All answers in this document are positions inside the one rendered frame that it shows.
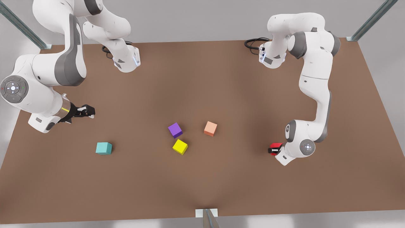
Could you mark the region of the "teal wooden cube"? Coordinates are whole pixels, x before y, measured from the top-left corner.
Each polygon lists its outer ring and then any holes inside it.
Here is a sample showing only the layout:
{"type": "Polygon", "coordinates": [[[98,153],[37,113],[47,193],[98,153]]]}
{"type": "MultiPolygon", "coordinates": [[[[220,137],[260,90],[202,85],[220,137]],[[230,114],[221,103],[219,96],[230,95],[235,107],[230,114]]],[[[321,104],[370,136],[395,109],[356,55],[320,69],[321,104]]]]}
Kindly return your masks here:
{"type": "Polygon", "coordinates": [[[96,153],[99,155],[110,155],[112,152],[112,144],[109,142],[98,142],[96,146],[96,153]]]}

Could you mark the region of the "orange wooden cube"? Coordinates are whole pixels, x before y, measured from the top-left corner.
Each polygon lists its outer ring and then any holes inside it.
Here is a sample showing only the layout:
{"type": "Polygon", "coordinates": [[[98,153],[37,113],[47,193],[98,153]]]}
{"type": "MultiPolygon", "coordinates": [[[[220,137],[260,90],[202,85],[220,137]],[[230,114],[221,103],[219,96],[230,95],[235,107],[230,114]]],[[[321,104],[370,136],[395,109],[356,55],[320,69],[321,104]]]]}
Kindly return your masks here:
{"type": "Polygon", "coordinates": [[[207,121],[207,124],[204,128],[204,134],[209,135],[209,136],[214,136],[216,129],[217,129],[217,124],[207,121]]]}

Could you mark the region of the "yellow wooden cube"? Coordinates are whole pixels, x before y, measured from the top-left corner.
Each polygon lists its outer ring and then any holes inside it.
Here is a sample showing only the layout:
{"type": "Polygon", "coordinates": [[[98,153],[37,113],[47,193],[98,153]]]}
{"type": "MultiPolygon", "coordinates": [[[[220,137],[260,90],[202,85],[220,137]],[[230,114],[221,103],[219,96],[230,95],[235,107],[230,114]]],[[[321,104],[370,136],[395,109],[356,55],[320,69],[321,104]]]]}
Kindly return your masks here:
{"type": "Polygon", "coordinates": [[[175,144],[172,147],[172,149],[174,151],[178,152],[181,155],[184,155],[187,148],[188,148],[188,145],[185,142],[181,141],[180,139],[177,139],[177,141],[175,142],[175,144]]]}

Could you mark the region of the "purple wooden cube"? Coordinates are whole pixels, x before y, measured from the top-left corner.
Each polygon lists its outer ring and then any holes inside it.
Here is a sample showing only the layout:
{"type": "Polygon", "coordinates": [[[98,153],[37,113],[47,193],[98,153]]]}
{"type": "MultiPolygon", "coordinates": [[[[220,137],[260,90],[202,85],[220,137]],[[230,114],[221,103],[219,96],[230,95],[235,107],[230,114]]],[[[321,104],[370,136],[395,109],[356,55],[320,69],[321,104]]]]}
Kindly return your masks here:
{"type": "Polygon", "coordinates": [[[180,126],[178,125],[177,122],[170,125],[168,127],[168,130],[170,131],[173,138],[177,138],[178,136],[183,134],[183,131],[181,130],[181,128],[180,128],[180,126]]]}

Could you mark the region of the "silver frame post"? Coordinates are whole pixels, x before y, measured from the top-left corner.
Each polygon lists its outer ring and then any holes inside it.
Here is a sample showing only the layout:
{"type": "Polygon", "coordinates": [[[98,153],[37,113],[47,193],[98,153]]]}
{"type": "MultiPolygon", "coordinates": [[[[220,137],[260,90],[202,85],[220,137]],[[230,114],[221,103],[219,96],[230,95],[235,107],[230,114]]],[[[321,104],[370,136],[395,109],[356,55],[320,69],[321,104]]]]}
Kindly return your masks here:
{"type": "Polygon", "coordinates": [[[17,17],[12,10],[0,0],[0,13],[12,23],[19,31],[21,31],[29,40],[32,41],[41,50],[51,49],[51,44],[46,44],[39,36],[35,34],[22,20],[17,17]]]}
{"type": "Polygon", "coordinates": [[[352,35],[346,37],[346,41],[357,42],[363,37],[373,25],[378,22],[389,9],[391,9],[399,0],[385,0],[383,4],[363,23],[362,26],[352,35]]]}
{"type": "Polygon", "coordinates": [[[218,209],[196,209],[195,217],[202,218],[203,228],[220,228],[216,220],[218,209]]]}

